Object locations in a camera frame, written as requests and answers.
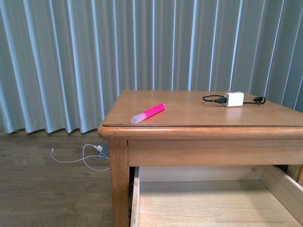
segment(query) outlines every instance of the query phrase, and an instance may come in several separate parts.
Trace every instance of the power adapter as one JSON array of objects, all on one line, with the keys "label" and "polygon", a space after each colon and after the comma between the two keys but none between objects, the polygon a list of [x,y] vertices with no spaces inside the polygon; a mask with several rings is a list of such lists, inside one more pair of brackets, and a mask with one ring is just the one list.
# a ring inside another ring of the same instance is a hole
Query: power adapter
[{"label": "power adapter", "polygon": [[224,98],[226,98],[226,103],[223,105],[226,107],[243,106],[244,93],[240,91],[225,93]]}]

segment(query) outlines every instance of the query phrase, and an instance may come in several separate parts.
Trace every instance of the cord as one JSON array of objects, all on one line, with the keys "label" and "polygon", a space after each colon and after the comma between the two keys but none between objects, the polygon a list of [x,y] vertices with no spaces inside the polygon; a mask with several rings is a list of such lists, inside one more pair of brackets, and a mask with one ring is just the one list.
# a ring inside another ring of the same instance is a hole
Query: cord
[{"label": "cord", "polygon": [[[218,99],[205,99],[205,98],[210,98],[210,97],[220,97]],[[215,103],[226,103],[227,98],[224,98],[224,96],[219,96],[219,95],[211,95],[211,96],[204,96],[203,100],[206,102],[215,102]]]},{"label": "cord", "polygon": [[254,103],[253,102],[243,102],[243,104],[255,104],[255,105],[261,105],[266,102],[265,97],[256,97],[254,98]]},{"label": "cord", "polygon": [[[87,156],[87,157],[84,157],[84,149],[85,149],[85,147],[86,146],[93,146],[95,149],[97,149],[103,156],[99,156],[99,155],[90,155],[90,156]],[[101,150],[99,150],[100,148],[99,147],[101,147],[101,146],[95,146],[95,145],[92,145],[92,144],[85,144],[84,146],[83,146],[83,150],[82,150],[82,158],[80,158],[80,159],[78,159],[78,160],[75,160],[75,161],[67,161],[67,162],[62,162],[62,161],[59,161],[59,160],[57,160],[56,158],[54,158],[53,157],[53,150],[54,150],[54,148],[52,149],[52,151],[51,151],[51,158],[53,159],[53,160],[55,160],[56,162],[59,162],[59,163],[73,163],[73,162],[79,162],[79,161],[83,161],[83,163],[89,168],[89,169],[91,169],[91,170],[93,170],[93,171],[106,171],[106,170],[109,170],[110,168],[108,168],[108,169],[93,169],[93,168],[91,168],[89,165],[87,165],[87,163],[85,162],[85,159],[87,159],[87,158],[89,158],[89,157],[101,157],[101,158],[104,158],[104,159],[109,159]]]},{"label": "cord", "polygon": [[[210,97],[220,97],[218,99],[206,99],[206,98],[210,98]],[[202,98],[204,101],[206,102],[215,102],[215,103],[226,103],[227,102],[227,98],[225,98],[224,96],[220,96],[220,95],[211,95],[211,96],[204,96]],[[255,105],[261,105],[264,104],[266,102],[265,97],[256,97],[253,100],[254,102],[243,102],[243,104],[255,104]]]}]

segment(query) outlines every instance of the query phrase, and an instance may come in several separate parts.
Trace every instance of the wooden floor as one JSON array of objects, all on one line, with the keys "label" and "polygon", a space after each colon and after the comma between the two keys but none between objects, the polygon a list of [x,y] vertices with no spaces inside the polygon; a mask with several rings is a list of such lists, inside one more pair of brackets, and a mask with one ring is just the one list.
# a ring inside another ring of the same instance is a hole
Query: wooden floor
[{"label": "wooden floor", "polygon": [[[113,226],[109,171],[89,170],[82,147],[98,145],[97,133],[88,136],[0,136],[0,226],[3,227],[111,227]],[[94,155],[87,147],[86,155]],[[108,160],[87,159],[94,168]]]}]

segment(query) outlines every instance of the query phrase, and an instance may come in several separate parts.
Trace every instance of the pink highlighter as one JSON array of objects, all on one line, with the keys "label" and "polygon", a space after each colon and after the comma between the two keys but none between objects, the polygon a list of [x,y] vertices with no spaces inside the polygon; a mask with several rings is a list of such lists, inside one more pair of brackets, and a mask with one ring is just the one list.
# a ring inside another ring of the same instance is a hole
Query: pink highlighter
[{"label": "pink highlighter", "polygon": [[139,124],[140,122],[144,121],[147,118],[150,118],[154,115],[156,115],[157,113],[161,112],[165,110],[165,105],[162,103],[160,105],[157,105],[147,111],[144,111],[143,113],[140,113],[134,117],[132,117],[131,119],[131,123],[132,124]]}]

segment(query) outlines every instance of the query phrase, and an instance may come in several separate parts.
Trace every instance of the drawer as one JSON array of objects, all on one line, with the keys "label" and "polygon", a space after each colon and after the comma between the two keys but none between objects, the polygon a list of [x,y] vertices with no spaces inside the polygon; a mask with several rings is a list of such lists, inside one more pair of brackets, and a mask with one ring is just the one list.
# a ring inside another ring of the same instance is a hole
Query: drawer
[{"label": "drawer", "polygon": [[303,188],[274,166],[137,167],[138,226],[301,227]]}]

